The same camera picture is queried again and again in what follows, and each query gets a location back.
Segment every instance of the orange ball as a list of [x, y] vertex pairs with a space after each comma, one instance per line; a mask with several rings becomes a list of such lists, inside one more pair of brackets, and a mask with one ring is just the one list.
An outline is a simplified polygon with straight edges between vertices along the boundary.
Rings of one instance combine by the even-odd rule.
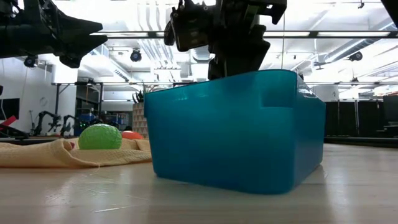
[[140, 135], [139, 133], [135, 132], [135, 131], [123, 131], [122, 132], [122, 138], [125, 139], [144, 139], [144, 137], [142, 137], [142, 135]]

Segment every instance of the robot arm in background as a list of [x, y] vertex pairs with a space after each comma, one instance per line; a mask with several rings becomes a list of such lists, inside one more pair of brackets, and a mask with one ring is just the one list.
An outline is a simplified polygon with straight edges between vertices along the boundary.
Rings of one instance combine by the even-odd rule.
[[76, 117], [74, 117], [74, 116], [72, 116], [72, 115], [66, 115], [66, 116], [64, 116], [64, 117], [63, 117], [63, 125], [62, 125], [61, 132], [60, 132], [60, 135], [61, 135], [61, 136], [63, 136], [63, 135], [65, 134], [66, 131], [70, 131], [70, 126], [67, 126], [67, 121], [68, 121], [69, 118], [75, 120], [75, 125], [76, 125], [76, 124], [80, 124], [80, 120], [79, 120], [78, 118], [76, 118]]
[[256, 71], [271, 46], [264, 40], [266, 27], [257, 24], [258, 15], [271, 16], [277, 24], [286, 7], [287, 0], [216, 0], [215, 6], [180, 0], [172, 8], [164, 42], [176, 43], [181, 52], [208, 45], [215, 54], [209, 80]]
[[61, 126], [61, 124], [58, 124], [58, 122], [61, 120], [61, 116], [50, 113], [48, 111], [42, 111], [39, 113], [39, 122], [37, 123], [37, 126], [34, 131], [34, 136], [39, 136], [42, 132], [42, 124], [43, 124], [43, 118], [45, 115], [49, 115], [52, 117], [52, 122], [49, 123], [51, 131], [54, 128], [54, 131], [57, 130], [57, 127]]

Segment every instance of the white ceiling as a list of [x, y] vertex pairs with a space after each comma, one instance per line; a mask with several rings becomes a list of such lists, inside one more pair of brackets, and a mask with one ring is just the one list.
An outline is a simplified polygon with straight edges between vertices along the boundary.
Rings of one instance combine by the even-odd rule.
[[[271, 18], [262, 16], [261, 24], [270, 30], [373, 30], [374, 27], [389, 18], [383, 5], [378, 0], [364, 0], [365, 6], [358, 9], [359, 1], [353, 0], [288, 0], [287, 11], [284, 18], [277, 24], [271, 23]], [[139, 31], [139, 30], [163, 30], [169, 20], [170, 8], [177, 5], [178, 0], [71, 0], [55, 1], [57, 6], [69, 16], [80, 19], [103, 23], [104, 30], [112, 31]], [[152, 46], [156, 46], [155, 40], [149, 40]], [[364, 59], [360, 62], [339, 61], [326, 65], [323, 70], [315, 70], [311, 64], [316, 61], [316, 54], [327, 54], [334, 51], [349, 39], [271, 39], [271, 48], [265, 57], [261, 69], [284, 68], [292, 69], [296, 65], [310, 59], [299, 67], [306, 75], [306, 80], [325, 82], [327, 80], [350, 80], [353, 74], [362, 75], [370, 72], [377, 66], [381, 66], [387, 56], [380, 55], [380, 49], [388, 50], [395, 47], [398, 41], [382, 40], [362, 50]], [[129, 59], [133, 48], [141, 48], [146, 40], [109, 40], [109, 55], [123, 69], [131, 72], [150, 72], [150, 68], [156, 63], [141, 50], [142, 60], [132, 62]], [[159, 40], [158, 58], [167, 60], [164, 53], [164, 44]], [[193, 77], [206, 77], [207, 65], [191, 65], [189, 52], [178, 52], [176, 47], [170, 49], [174, 58], [173, 64], [191, 66]]]

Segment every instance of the green ball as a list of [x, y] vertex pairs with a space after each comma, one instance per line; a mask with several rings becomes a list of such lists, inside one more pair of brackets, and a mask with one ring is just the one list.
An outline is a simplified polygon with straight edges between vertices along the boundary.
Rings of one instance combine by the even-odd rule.
[[122, 135], [114, 126], [95, 124], [81, 133], [78, 143], [80, 149], [120, 149]]

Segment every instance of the textured ball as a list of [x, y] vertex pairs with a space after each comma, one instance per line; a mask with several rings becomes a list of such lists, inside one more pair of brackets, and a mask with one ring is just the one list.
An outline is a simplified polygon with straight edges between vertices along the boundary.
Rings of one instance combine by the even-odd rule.
[[95, 124], [81, 133], [78, 143], [80, 149], [120, 149], [122, 136], [114, 126]]
[[122, 132], [122, 138], [124, 139], [144, 139], [144, 137], [142, 137], [142, 135], [140, 135], [139, 133], [135, 132], [135, 131], [123, 131]]

